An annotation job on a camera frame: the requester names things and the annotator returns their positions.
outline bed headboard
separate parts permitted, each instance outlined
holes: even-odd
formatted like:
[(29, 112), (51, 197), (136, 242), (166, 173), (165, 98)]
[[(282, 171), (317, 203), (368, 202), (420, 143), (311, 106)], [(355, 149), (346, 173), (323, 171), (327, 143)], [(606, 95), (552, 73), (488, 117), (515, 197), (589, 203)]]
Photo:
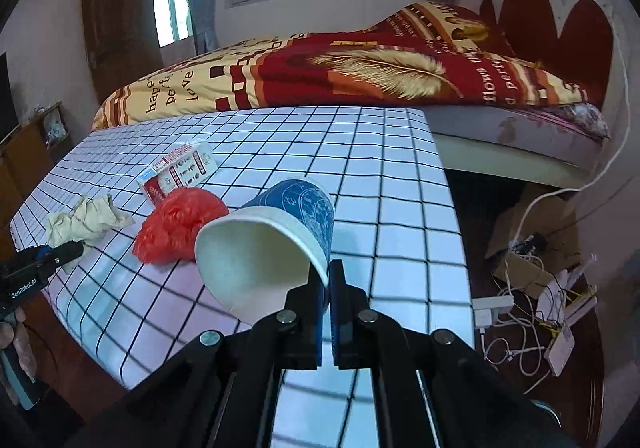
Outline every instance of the bed headboard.
[[(496, 21), (492, 0), (483, 0), (480, 15)], [(549, 72), (588, 85), (603, 100), (609, 83), (613, 32), (607, 16), (593, 0), (571, 9), (560, 36), (549, 0), (504, 0), (497, 19), (518, 58), (542, 61)]]

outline feather print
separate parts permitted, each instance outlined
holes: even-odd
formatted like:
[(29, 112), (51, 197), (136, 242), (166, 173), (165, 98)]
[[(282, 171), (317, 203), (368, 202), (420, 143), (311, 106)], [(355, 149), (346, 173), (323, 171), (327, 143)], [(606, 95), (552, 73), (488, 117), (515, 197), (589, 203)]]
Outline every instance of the feather print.
[(444, 66), (426, 54), (382, 49), (345, 50), (321, 54), (309, 61), (373, 84), (396, 98), (429, 98), (436, 95), (443, 84), (450, 86), (459, 98), (464, 98), (444, 77)]

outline human hand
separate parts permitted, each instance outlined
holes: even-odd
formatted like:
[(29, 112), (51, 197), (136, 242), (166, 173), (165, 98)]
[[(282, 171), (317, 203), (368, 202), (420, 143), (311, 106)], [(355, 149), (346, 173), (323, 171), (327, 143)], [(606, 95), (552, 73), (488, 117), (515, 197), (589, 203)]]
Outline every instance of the human hand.
[[(37, 363), (36, 358), (31, 351), (31, 345), (29, 343), (29, 334), (24, 326), (24, 320), (26, 316), (24, 311), (18, 307), (15, 310), (15, 325), (9, 322), (0, 321), (0, 352), (6, 349), (9, 345), (13, 344), (15, 351), (18, 354), (18, 363), (20, 368), (25, 371), (28, 377), (33, 379), (36, 375)], [(13, 387), (8, 383), (2, 367), (0, 367), (0, 382), (9, 395), (13, 404), (18, 404), (18, 396), (15, 394)]]

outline paper cup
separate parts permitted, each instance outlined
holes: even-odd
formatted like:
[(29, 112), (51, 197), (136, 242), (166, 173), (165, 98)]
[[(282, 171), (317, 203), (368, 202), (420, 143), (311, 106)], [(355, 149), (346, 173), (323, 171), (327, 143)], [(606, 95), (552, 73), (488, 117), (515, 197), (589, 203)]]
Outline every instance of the paper cup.
[(306, 284), (310, 263), (328, 286), (333, 232), (327, 192), (307, 178), (286, 179), (206, 224), (196, 263), (213, 297), (254, 324), (282, 309), (289, 289)]

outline brown floor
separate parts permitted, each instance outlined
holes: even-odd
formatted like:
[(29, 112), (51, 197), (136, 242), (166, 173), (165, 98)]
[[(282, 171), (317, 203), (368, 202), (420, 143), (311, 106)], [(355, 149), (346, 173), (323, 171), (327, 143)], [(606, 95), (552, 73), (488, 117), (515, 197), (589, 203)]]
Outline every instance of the brown floor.
[[(497, 287), (484, 265), (484, 251), (495, 218), (518, 200), (524, 183), (458, 171), (448, 171), (447, 178), (463, 235), (472, 295), (495, 295)], [(52, 348), (60, 368), (57, 374), (47, 349), (31, 334), (39, 376), (51, 384), (82, 418), (91, 419), (126, 393), (79, 348), (58, 322), (44, 297), (31, 300), (25, 311), (27, 322)], [(562, 375), (547, 378), (530, 397), (550, 404), (561, 416), (566, 430), (581, 446), (589, 448), (595, 446), (600, 425), (604, 375), (600, 331), (594, 312), (578, 322), (572, 331), (575, 349)], [(487, 344), (494, 332), (495, 328), (487, 333)], [(515, 346), (522, 343), (522, 332), (517, 327), (501, 328), (500, 334), (509, 340), (512, 348), (518, 348)], [(542, 342), (548, 341), (545, 334), (545, 330), (540, 330)], [(527, 343), (529, 345), (533, 345), (532, 340)], [(492, 351), (493, 356), (501, 356), (497, 348), (495, 353)], [(545, 372), (543, 365), (540, 375)], [(500, 374), (522, 391), (536, 381), (535, 378), (523, 377), (516, 361), (501, 365)]]

